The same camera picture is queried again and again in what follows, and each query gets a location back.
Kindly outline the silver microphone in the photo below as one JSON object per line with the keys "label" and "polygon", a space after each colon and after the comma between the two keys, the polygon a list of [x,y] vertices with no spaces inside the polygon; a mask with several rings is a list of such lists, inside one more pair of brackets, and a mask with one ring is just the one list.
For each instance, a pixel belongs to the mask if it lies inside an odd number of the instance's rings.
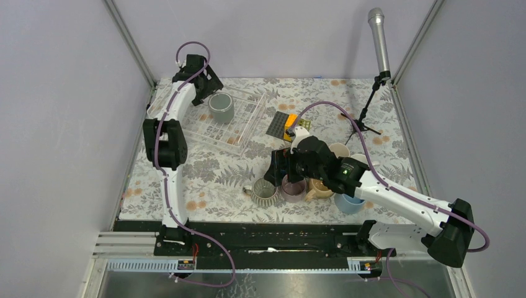
{"label": "silver microphone", "polygon": [[391,72],[384,23],[385,17],[383,11],[379,7],[375,7],[368,12],[368,24],[372,30],[379,77],[382,81],[387,81],[391,78]]}

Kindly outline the yellow lego block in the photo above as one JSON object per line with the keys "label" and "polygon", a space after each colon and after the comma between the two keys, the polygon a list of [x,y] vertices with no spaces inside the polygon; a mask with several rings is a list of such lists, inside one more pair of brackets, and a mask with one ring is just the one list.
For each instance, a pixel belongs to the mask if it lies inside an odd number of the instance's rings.
{"label": "yellow lego block", "polygon": [[284,125],[283,139],[287,142],[292,142],[292,137],[289,134],[288,130],[291,128],[292,124],[296,121],[297,115],[290,114]]}

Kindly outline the grey ceramic cup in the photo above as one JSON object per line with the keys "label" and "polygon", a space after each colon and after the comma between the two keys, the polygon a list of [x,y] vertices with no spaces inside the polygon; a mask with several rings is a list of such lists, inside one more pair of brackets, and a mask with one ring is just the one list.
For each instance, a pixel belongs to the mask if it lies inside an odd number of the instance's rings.
{"label": "grey ceramic cup", "polygon": [[208,108],[215,122],[229,123],[234,117],[234,100],[227,93],[216,93],[208,100]]}

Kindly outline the beige ceramic teapot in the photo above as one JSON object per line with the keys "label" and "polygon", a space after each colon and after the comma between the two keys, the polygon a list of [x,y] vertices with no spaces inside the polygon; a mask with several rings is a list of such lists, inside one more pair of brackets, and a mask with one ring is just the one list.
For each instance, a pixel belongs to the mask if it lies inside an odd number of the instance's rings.
{"label": "beige ceramic teapot", "polygon": [[309,179],[305,196],[305,201],[309,202],[316,199],[329,199],[334,192],[328,189],[321,180]]}

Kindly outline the light blue cup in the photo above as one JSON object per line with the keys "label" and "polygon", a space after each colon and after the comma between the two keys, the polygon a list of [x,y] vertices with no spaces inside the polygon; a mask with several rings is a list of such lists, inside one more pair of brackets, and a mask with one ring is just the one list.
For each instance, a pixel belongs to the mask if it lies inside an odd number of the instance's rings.
{"label": "light blue cup", "polygon": [[335,194],[334,203],[343,213],[352,215],[360,212],[365,205],[365,201],[347,194]]}

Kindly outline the grey lego baseplate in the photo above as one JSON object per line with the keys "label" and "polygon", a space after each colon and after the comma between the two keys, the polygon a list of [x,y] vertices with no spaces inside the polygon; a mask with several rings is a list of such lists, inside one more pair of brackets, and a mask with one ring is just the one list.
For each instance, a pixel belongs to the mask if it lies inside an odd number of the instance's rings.
{"label": "grey lego baseplate", "polygon": [[289,114],[277,111],[266,130],[266,134],[279,140],[283,140],[283,136],[285,134],[285,124],[288,120],[288,117]]}

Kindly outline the green lattice lego piece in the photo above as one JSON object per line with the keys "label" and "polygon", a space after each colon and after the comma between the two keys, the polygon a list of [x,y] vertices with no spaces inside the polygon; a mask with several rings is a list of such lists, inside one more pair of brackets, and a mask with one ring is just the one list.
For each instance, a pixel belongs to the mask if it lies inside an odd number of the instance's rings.
{"label": "green lattice lego piece", "polygon": [[307,131],[310,131],[310,128],[311,128],[311,121],[310,120],[306,120],[306,119],[300,119],[297,124],[296,124],[297,127],[303,127],[305,128]]}

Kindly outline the light green mug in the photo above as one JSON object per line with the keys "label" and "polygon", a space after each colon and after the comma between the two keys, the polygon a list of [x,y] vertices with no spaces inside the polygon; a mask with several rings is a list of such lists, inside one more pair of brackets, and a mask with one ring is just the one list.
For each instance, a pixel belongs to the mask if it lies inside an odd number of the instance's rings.
{"label": "light green mug", "polygon": [[342,143],[330,144],[329,150],[333,152],[337,158],[339,157],[346,158],[350,156],[350,150],[347,148],[345,144],[342,144]]}

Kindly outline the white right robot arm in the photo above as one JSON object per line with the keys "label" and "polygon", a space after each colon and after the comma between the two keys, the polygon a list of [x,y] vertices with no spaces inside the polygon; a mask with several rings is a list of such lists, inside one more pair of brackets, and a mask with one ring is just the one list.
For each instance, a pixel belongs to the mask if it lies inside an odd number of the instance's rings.
{"label": "white right robot arm", "polygon": [[264,179],[279,186],[284,178],[291,183],[320,180],[336,194],[378,204],[411,221],[391,225],[366,220],[355,236],[356,248],[365,256],[390,249],[421,251],[446,266],[460,268],[470,252],[475,229],[468,202],[449,203],[402,187],[360,159],[336,156],[314,136],[293,148],[272,151]]}

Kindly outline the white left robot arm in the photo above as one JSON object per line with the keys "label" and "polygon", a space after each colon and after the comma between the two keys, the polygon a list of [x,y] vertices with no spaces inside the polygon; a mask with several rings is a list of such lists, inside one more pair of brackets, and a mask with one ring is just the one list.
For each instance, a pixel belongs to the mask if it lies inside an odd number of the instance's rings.
{"label": "white left robot arm", "polygon": [[156,102],[158,113],[143,122],[147,158],[161,181],[163,219],[158,241],[169,242],[169,248],[177,255],[187,254],[193,241],[182,198],[183,165],[188,157],[182,119],[190,106],[202,104],[222,87],[208,59],[189,54],[174,76],[168,98]]}

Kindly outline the mauve pink cup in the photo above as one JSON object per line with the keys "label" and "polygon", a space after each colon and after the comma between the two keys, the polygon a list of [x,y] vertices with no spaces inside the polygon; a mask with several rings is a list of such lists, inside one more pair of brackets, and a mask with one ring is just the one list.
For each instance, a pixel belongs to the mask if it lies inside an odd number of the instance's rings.
{"label": "mauve pink cup", "polygon": [[288,181],[288,176],[282,179],[280,194],[286,202],[296,203],[303,201],[308,192],[308,182],[303,179],[296,183]]}

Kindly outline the beige ribbed cup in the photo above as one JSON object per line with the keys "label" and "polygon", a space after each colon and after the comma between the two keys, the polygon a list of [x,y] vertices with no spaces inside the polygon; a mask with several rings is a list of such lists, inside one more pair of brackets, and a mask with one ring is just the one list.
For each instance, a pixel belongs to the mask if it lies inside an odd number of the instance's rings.
{"label": "beige ribbed cup", "polygon": [[278,187],[266,181],[264,178],[258,179],[251,185],[242,188],[243,193],[249,195],[251,200],[260,207],[270,207],[277,202],[279,196]]}

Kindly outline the small white cup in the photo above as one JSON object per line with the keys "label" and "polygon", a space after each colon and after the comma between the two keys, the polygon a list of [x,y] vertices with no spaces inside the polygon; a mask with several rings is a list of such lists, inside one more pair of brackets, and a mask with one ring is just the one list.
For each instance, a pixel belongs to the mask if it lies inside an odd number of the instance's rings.
{"label": "small white cup", "polygon": [[359,162],[361,162],[361,163],[369,165],[367,157],[364,154],[356,153],[356,154],[351,155],[350,157],[355,159],[355,160],[357,160],[357,161],[359,161]]}

